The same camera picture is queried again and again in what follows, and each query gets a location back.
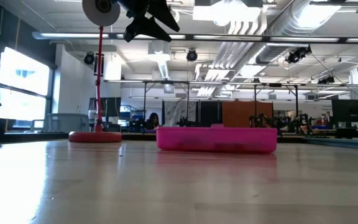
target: pink container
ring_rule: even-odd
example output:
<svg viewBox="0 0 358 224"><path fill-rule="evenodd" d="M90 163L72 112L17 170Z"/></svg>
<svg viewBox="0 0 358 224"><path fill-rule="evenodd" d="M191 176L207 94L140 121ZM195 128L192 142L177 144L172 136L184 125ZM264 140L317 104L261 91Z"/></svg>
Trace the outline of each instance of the pink container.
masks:
<svg viewBox="0 0 358 224"><path fill-rule="evenodd" d="M168 128L157 129L163 151L272 153L277 147L273 128Z"/></svg>

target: window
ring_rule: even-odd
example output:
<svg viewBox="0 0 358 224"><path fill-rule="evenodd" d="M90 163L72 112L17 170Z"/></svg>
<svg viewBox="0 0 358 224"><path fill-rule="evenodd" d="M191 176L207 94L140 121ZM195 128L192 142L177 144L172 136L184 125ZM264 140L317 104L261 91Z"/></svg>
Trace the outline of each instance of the window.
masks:
<svg viewBox="0 0 358 224"><path fill-rule="evenodd" d="M0 88L0 118L29 121L44 119L46 99Z"/></svg>
<svg viewBox="0 0 358 224"><path fill-rule="evenodd" d="M9 47L1 54L0 83L46 96L49 68Z"/></svg>

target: white disc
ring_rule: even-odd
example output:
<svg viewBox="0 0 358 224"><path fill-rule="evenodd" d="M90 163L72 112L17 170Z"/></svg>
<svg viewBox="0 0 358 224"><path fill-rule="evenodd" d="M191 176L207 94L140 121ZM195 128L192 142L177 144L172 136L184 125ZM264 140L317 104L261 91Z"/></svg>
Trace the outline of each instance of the white disc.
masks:
<svg viewBox="0 0 358 224"><path fill-rule="evenodd" d="M112 3L111 0L82 0L82 8L91 22L104 27L113 25L121 11L120 5Z"/></svg>

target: ceiling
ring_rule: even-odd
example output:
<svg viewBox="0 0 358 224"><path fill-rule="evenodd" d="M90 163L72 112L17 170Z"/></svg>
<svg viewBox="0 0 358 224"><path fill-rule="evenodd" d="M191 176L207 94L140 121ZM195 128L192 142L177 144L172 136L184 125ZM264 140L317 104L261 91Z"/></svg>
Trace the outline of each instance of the ceiling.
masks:
<svg viewBox="0 0 358 224"><path fill-rule="evenodd" d="M183 8L191 9L194 0L181 0ZM271 21L278 12L283 9L290 0L276 0L277 7L269 9L267 22ZM84 15L80 2L66 2L64 0L23 0L23 5L18 1L0 0L0 4L14 14L20 14L23 20L43 32L97 32L98 27L92 24ZM124 32L124 29L131 22L125 16L125 11L121 11L119 20L107 28L106 32ZM229 26L219 27L211 21L194 21L192 16L180 14L178 25L180 33L186 34L225 34ZM167 32L173 31L161 25ZM358 35L358 14L354 12L337 12L322 27L316 30L313 35ZM127 43L123 40L104 40L104 45L115 45L127 62L126 69L123 69L126 77L131 77L133 73L151 73L157 68L157 63L147 60L147 49L150 41L137 40ZM81 46L97 45L95 40L72 41L72 44L80 46L74 49L81 57L84 50ZM198 53L199 61L213 61L222 43L220 42L201 42L201 41L172 41L171 51L174 54L168 67L172 70L191 70L194 71L196 63L186 61L186 54L189 48L195 48ZM344 82L347 82L350 67L358 62L358 45L322 45L314 44L311 46L313 54L326 68L334 68L336 75ZM302 60L300 64L292 65L288 69L288 64L283 57L273 63L274 66L267 67L261 77L263 82L307 82L326 69L312 56Z"/></svg>

